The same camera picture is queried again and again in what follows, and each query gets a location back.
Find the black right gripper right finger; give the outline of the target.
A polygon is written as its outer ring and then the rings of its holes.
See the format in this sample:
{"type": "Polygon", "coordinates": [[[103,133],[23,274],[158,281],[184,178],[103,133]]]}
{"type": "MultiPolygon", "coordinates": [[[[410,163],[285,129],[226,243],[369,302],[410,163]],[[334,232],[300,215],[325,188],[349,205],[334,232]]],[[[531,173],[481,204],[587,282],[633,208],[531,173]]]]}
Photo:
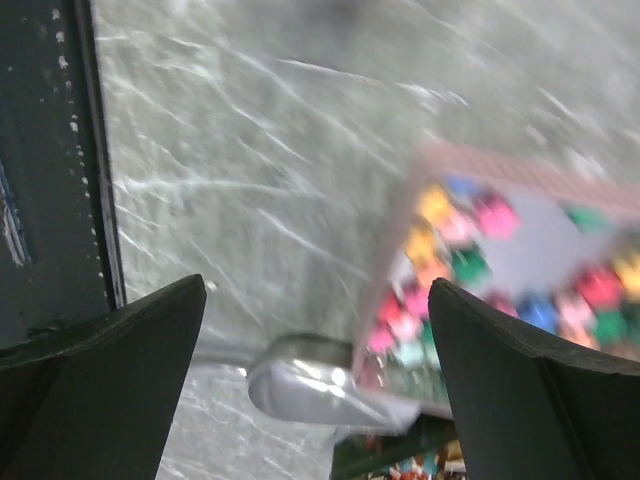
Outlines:
{"type": "Polygon", "coordinates": [[[639,365],[438,279],[430,322],[473,479],[636,479],[639,365]]]}

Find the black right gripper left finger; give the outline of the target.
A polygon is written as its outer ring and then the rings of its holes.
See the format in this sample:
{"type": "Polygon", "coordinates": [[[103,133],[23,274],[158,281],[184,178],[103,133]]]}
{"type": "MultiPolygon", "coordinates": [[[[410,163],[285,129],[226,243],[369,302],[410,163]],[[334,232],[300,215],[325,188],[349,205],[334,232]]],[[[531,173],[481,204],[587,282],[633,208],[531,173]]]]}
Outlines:
{"type": "Polygon", "coordinates": [[[206,296],[190,275],[2,350],[2,478],[155,478],[206,296]]]}

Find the pink star candy tin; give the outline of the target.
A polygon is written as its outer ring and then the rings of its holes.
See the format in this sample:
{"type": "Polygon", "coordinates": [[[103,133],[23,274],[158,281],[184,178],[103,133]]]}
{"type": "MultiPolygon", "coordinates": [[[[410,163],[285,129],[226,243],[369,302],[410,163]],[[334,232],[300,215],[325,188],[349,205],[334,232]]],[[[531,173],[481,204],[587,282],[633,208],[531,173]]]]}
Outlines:
{"type": "Polygon", "coordinates": [[[428,297],[439,278],[579,345],[639,356],[639,190],[438,142],[392,212],[356,383],[450,412],[428,297]]]}

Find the silver metal scoop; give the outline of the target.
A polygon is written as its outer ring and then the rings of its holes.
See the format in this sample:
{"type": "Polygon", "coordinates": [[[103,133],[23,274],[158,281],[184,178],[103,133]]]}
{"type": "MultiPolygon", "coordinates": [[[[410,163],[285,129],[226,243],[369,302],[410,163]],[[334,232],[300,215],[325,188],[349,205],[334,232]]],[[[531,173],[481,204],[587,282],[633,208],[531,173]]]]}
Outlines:
{"type": "Polygon", "coordinates": [[[259,350],[200,341],[191,365],[242,372],[251,403],[274,419],[358,432],[408,430],[420,415],[419,404],[358,387],[352,354],[349,342],[297,333],[259,350]]]}

